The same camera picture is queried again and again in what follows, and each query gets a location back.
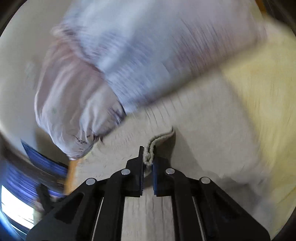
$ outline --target round metal screw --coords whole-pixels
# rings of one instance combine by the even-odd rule
[[[173,168],[168,168],[168,169],[165,170],[165,172],[167,174],[174,174],[175,173],[175,170]]]
[[[203,184],[209,184],[211,182],[211,180],[208,177],[203,177],[201,179],[201,181],[202,181]]]
[[[121,174],[122,175],[128,175],[128,174],[130,174],[131,173],[131,171],[129,170],[129,169],[122,169],[121,170]]]
[[[95,184],[96,180],[94,178],[89,178],[86,180],[86,184],[87,185],[93,185]]]

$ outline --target pillow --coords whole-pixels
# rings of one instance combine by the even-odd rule
[[[126,112],[260,37],[246,0],[78,0],[53,33],[96,66]]]
[[[53,142],[71,159],[78,159],[125,113],[103,74],[58,39],[43,62],[35,115]]]

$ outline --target folded cloth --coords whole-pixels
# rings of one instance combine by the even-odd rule
[[[103,74],[58,39],[43,62],[35,115],[53,142],[69,158],[78,159],[115,128],[125,113]]]
[[[269,230],[268,172],[252,125],[219,72],[128,116],[81,160],[76,186],[89,177],[109,178],[137,155],[140,145],[146,164],[151,164],[150,150],[156,145],[157,155],[169,158],[173,168],[190,178],[210,177]],[[141,198],[126,198],[122,240],[174,240],[170,198],[153,196],[149,175],[144,183]]]
[[[105,74],[131,113],[259,40],[264,30],[252,6],[248,0],[77,0],[53,33]]]

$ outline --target white light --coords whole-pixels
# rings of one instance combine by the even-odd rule
[[[2,186],[1,192],[2,211],[17,223],[31,229],[33,224],[34,209],[25,204]]]

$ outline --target wall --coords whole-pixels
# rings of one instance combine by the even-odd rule
[[[35,121],[34,73],[38,76],[45,53],[71,0],[28,0],[13,16],[0,37],[0,132],[22,154],[23,139],[43,155],[65,164],[65,154]],[[28,63],[36,66],[26,75]]]

